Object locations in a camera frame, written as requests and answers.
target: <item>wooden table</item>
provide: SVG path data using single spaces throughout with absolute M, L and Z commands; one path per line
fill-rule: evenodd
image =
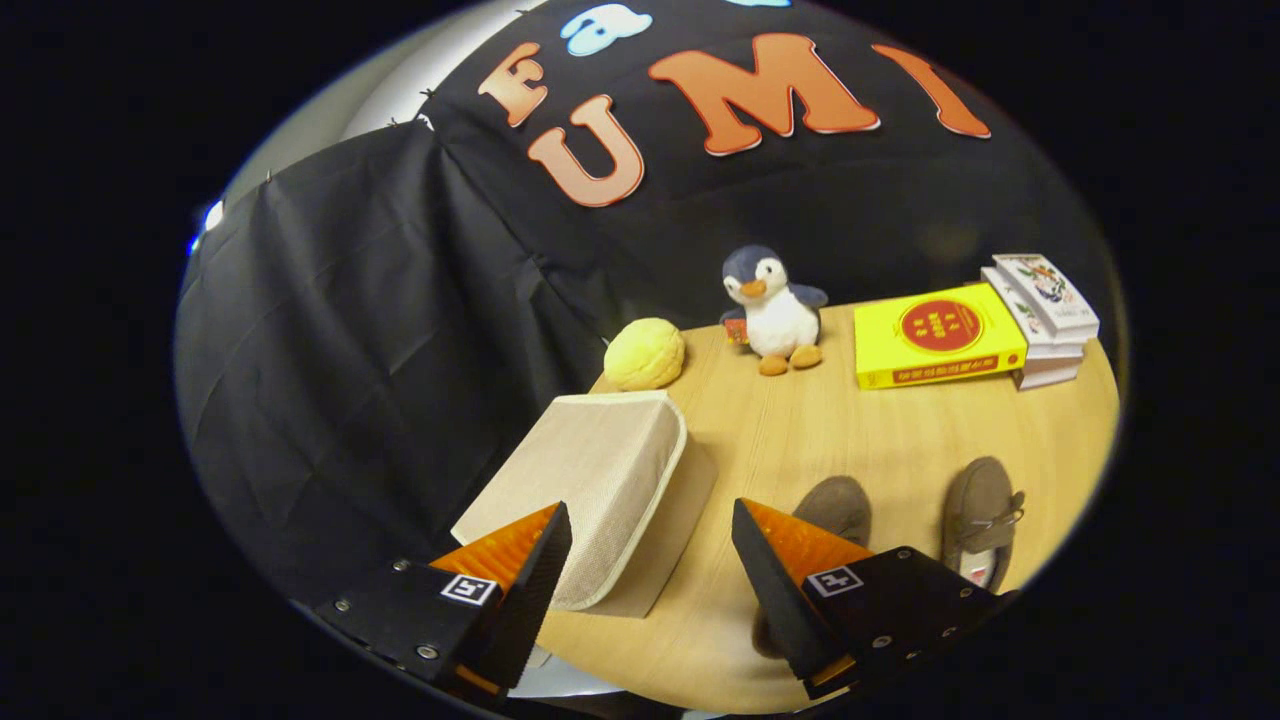
M 852 305 L 822 310 L 824 360 L 767 378 L 721 327 L 684 333 L 667 391 L 719 475 L 689 546 L 645 619 L 548 612 L 538 643 L 575 667 L 669 705 L 788 712 L 814 705 L 783 660 L 751 648 L 756 602 L 730 538 L 733 500 L 790 512 L 819 480 L 849 474 L 872 502 L 869 548 L 941 557 L 947 487 L 993 455 L 1027 493 L 1001 591 L 1027 583 L 1068 538 L 1111 452 L 1119 395 L 1091 340 L 1074 382 L 1018 392 L 1007 374 L 860 391 Z M 613 392 L 602 378 L 591 392 Z

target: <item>stack of books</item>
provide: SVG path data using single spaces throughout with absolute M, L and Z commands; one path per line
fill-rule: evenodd
M 1018 389 L 1075 379 L 1098 316 L 1075 286 L 1043 255 L 992 255 L 982 281 L 996 290 L 1027 338 L 1027 360 L 1012 372 Z

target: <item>white wall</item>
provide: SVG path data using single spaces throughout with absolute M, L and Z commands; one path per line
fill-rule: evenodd
M 485 40 L 545 0 L 489 0 L 454 13 L 356 65 L 284 120 L 227 186 L 232 204 L 282 169 L 330 145 L 396 122 L 412 120 L 426 100 Z

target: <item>beige fabric box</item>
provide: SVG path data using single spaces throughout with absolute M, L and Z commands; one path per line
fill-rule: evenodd
M 644 618 L 714 482 L 666 391 L 562 396 L 452 533 L 466 544 L 564 501 L 573 546 L 550 610 Z

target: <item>orange letter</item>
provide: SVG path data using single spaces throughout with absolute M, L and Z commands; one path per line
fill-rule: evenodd
M 635 192 L 644 177 L 644 158 L 618 120 L 609 113 L 613 99 L 596 95 L 582 102 L 568 117 L 575 126 L 590 129 L 600 145 L 613 158 L 613 173 L 607 178 L 586 174 L 582 164 L 564 146 L 564 131 L 552 128 L 529 146 L 529 158 L 541 163 L 556 184 L 573 202 L 588 208 L 603 208 Z
M 507 109 L 507 124 L 511 127 L 520 126 L 534 108 L 547 100 L 547 86 L 525 85 L 531 79 L 543 79 L 543 67 L 536 60 L 529 59 L 538 53 L 538 47 L 536 42 L 522 42 L 476 90 L 476 95 L 493 95 L 493 99 Z M 512 65 L 516 72 L 508 70 Z
M 975 118 L 969 111 L 969 108 L 965 108 L 964 102 L 956 97 L 955 92 L 951 92 L 947 83 L 942 82 L 942 78 L 933 72 L 933 68 L 928 63 L 896 47 L 872 45 L 872 50 L 902 65 L 902 69 L 915 78 L 915 82 L 920 83 L 920 87 L 929 94 L 933 104 L 938 108 L 938 122 L 942 123 L 942 127 L 956 135 L 968 135 L 969 137 L 980 137 L 983 140 L 991 137 L 991 128 Z
M 708 132 L 704 146 L 712 155 L 731 155 L 760 143 L 760 131 L 739 122 L 730 102 L 782 137 L 795 129 L 792 92 L 804 102 L 805 127 L 814 132 L 879 127 L 876 113 L 858 104 L 808 37 L 758 35 L 751 49 L 754 73 L 698 50 L 676 53 L 649 68 L 649 77 L 675 83 L 701 115 Z

